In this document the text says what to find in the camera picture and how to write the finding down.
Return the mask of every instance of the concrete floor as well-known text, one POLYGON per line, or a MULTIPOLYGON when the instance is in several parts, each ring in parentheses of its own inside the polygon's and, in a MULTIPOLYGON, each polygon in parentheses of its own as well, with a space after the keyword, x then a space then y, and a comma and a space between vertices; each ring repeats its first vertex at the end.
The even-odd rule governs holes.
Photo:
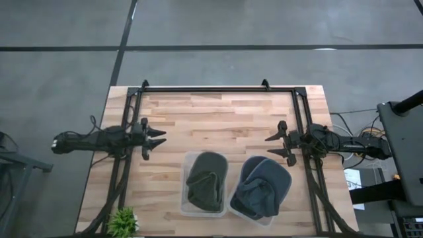
MULTIPOLYGON (((130 0, 0 6, 0 46, 119 46, 130 0)), ((421 24, 411 0, 140 0, 128 45, 415 44, 423 42, 421 24)), ((64 130, 89 130, 89 115, 100 119, 115 59, 116 52, 0 52, 0 131, 21 153, 54 164, 50 174, 33 173, 13 237, 73 233, 92 153, 54 155, 50 146, 64 130)), ((323 85, 336 112, 415 93, 422 62, 423 50, 126 52, 117 84, 323 85)), ((356 131, 374 117, 346 120, 356 131)), ((395 166, 387 164, 389 178, 395 166)))

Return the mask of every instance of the dark green cloth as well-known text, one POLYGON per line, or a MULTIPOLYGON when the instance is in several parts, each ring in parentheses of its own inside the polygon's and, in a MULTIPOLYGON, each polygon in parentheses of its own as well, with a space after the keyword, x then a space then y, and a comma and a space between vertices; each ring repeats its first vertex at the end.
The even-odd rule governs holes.
POLYGON ((226 173, 226 158, 214 152, 201 153, 186 180, 188 201, 205 211, 222 211, 226 173))

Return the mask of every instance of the black stand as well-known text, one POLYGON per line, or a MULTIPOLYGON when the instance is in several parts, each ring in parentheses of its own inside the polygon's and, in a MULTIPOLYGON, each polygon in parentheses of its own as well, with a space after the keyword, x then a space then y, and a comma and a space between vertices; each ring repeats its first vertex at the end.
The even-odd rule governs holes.
POLYGON ((406 201, 423 206, 423 91, 402 102, 377 105, 380 120, 401 177, 406 201))
POLYGON ((53 165, 43 163, 35 159, 31 159, 24 155, 19 155, 18 153, 15 153, 13 151, 7 151, 2 147, 0 147, 0 159, 10 162, 5 165, 8 166, 9 169, 10 166, 17 167, 17 169, 22 169, 21 178, 18 183, 18 186, 15 188, 15 191, 13 191, 12 198, 10 204, 7 207, 5 216, 0 221, 0 237, 10 237, 8 235, 8 232, 11 224, 13 223, 16 217, 18 211, 18 204, 20 202, 20 199, 22 199, 32 169, 37 168, 43 170, 43 172, 45 173, 49 173, 50 171, 52 171, 53 165))

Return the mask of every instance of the black metal frame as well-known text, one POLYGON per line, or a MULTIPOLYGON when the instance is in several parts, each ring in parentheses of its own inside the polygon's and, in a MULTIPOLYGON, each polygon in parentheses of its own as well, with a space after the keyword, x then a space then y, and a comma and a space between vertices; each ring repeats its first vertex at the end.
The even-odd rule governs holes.
MULTIPOLYGON (((263 93, 263 92, 282 92, 282 93, 290 93, 293 99, 293 107, 295 112, 295 119, 297 122, 297 128, 300 134, 304 133, 303 129, 303 122, 301 117, 301 112, 299 109, 299 100, 298 97, 301 97, 301 100, 303 101, 304 105, 304 111, 305 111, 305 117, 307 124, 312 123, 311 119, 311 111, 309 108, 309 102, 307 99, 307 91, 305 87, 271 87, 267 80, 263 80, 261 86, 257 87, 150 87, 149 83, 147 81, 144 81, 141 87, 129 87, 128 92, 126 95, 126 101, 125 101, 125 107, 124 107, 124 114, 122 117, 122 127, 126 128, 128 126, 128 115, 129 115, 129 109, 130 105, 132 103, 133 97, 135 97, 135 107, 134 107, 134 114, 133 114, 133 122, 135 122, 138 118, 139 111, 141 108, 141 98, 143 93, 165 93, 165 92, 209 92, 209 93, 221 93, 221 92, 257 92, 257 93, 263 93)), ((129 179, 129 171, 130 171, 130 165, 132 161, 132 151, 133 148, 127 149, 125 153, 125 157, 115 158, 113 168, 112 168, 112 174, 110 178, 110 184, 109 184, 109 190, 108 190, 108 196, 107 201, 98 216, 93 220, 93 223, 89 226, 89 229, 86 229, 83 234, 91 234, 94 235, 96 230, 98 229, 99 225, 102 223, 101 227, 101 233, 103 235, 106 235, 106 230, 108 222, 108 215, 112 210, 112 205, 116 201, 116 199, 119 197, 119 203, 118 208, 123 208, 125 203, 125 197, 126 197, 126 187, 128 184, 129 179), (124 165, 124 172, 122 173, 122 178, 120 179, 120 182, 116 185, 117 176, 118 176, 118 170, 120 166, 120 161, 124 159, 125 165, 124 165)), ((319 215, 319 207, 317 204, 316 199, 316 192, 313 190, 313 186, 316 183, 315 179, 312 174, 311 170, 311 157, 309 152, 306 149, 303 149, 303 160, 305 164, 305 174, 307 178, 307 184, 309 189, 309 195, 310 195, 310 202, 311 202, 311 211, 313 214, 313 221, 316 229, 317 235, 336 235, 335 229, 334 229, 334 223, 332 220, 332 213, 328 210, 325 210, 325 216, 328 223, 328 231, 323 231, 322 228, 322 222, 319 215)), ((325 197, 325 200, 327 203, 328 196, 327 196, 327 188, 325 183, 325 177, 323 174, 322 167, 319 163, 316 163, 316 171, 318 176, 318 183, 319 188, 321 188, 321 192, 323 196, 325 197)))
POLYGON ((10 232, 10 228, 13 224, 13 221, 15 220, 15 217, 17 215, 19 202, 22 200, 22 197, 24 195, 24 191, 26 185, 28 184, 32 169, 41 169, 44 173, 49 173, 52 171, 53 165, 37 161, 33 158, 29 158, 14 151, 7 151, 6 149, 3 149, 1 147, 0 159, 10 162, 4 165, 9 167, 7 169, 10 169, 10 167, 16 167, 17 169, 23 170, 18 186, 12 194, 12 200, 10 201, 10 205, 5 211, 5 216, 3 220, 0 221, 0 237, 7 237, 10 232))

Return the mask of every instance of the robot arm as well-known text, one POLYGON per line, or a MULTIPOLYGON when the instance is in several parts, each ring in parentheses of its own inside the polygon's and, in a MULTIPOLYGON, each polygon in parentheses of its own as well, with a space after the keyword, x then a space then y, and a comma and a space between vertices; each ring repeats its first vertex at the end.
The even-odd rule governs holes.
POLYGON ((299 147, 310 149, 311 155, 315 157, 326 157, 328 152, 362 153, 377 159, 388 159, 391 156, 388 142, 370 133, 364 133, 361 137, 340 136, 327 126, 311 124, 306 133, 300 136, 298 131, 287 134, 287 128, 286 122, 280 121, 278 133, 266 141, 284 139, 283 149, 269 149, 268 152, 288 158, 288 166, 294 166, 297 161, 291 149, 299 147))
POLYGON ((127 133, 121 126, 111 126, 90 134, 63 132, 57 135, 52 144, 52 151, 57 154, 70 153, 74 150, 105 151, 110 155, 123 155, 125 148, 142 146, 143 158, 149 159, 148 151, 156 148, 166 139, 149 139, 166 132, 148 126, 146 118, 135 123, 132 132, 127 133))

